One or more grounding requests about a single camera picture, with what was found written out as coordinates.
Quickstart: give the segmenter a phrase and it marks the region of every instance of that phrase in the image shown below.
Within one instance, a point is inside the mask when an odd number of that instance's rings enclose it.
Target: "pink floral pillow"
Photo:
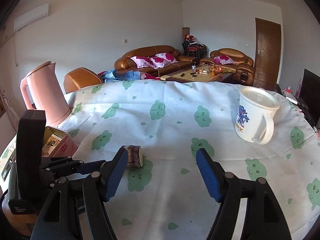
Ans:
[[[160,57],[150,57],[150,60],[152,61],[153,65],[156,66],[155,68],[162,68],[170,64],[170,62]]]
[[[217,64],[235,64],[235,62],[232,60],[232,58],[228,57],[227,55],[221,55],[218,57],[213,58],[214,62]]]
[[[170,64],[177,62],[174,56],[172,56],[168,52],[157,54],[156,57],[163,58],[164,60],[168,61]]]
[[[143,68],[143,67],[155,68],[152,61],[148,57],[135,56],[135,57],[132,57],[131,59],[137,64],[137,68]]]

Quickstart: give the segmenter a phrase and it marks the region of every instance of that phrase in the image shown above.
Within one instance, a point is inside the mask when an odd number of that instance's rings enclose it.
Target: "mug lid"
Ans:
[[[239,93],[251,104],[267,110],[278,110],[279,101],[267,93],[263,88],[241,87]]]

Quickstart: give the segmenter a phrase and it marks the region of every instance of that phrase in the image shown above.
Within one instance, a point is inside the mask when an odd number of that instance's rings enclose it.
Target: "blue gripper pad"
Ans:
[[[109,201],[110,198],[112,198],[116,194],[120,180],[122,178],[122,175],[123,175],[124,170],[125,170],[127,163],[128,163],[127,150],[123,149],[122,155],[120,156],[120,158],[118,158],[118,161],[117,161],[116,157],[117,156],[115,156],[115,158],[113,158],[113,160],[111,161],[111,164],[110,164],[111,169],[112,169],[112,167],[113,167],[113,169],[110,171],[111,174],[110,174],[108,182],[107,182],[107,190],[104,194],[105,201]]]
[[[220,202],[222,195],[220,192],[219,180],[212,168],[213,161],[205,149],[201,148],[197,150],[196,162],[210,197],[213,197],[216,202]]]

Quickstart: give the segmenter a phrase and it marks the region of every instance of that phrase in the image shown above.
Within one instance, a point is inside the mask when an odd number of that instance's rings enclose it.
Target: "pink kettle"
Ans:
[[[55,63],[48,61],[30,71],[21,80],[20,89],[27,109],[34,109],[31,105],[27,86],[37,110],[45,110],[47,125],[56,126],[70,114],[70,108],[63,96],[55,74]]]

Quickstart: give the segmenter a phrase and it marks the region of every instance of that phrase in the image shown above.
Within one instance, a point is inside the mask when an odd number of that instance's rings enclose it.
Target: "air conditioner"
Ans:
[[[44,5],[34,8],[31,11],[28,11],[27,13],[21,15],[20,17],[14,20],[14,25],[13,25],[14,32],[17,32],[23,27],[34,23],[36,20],[47,17],[49,15],[48,12],[49,12],[49,3],[46,3]]]

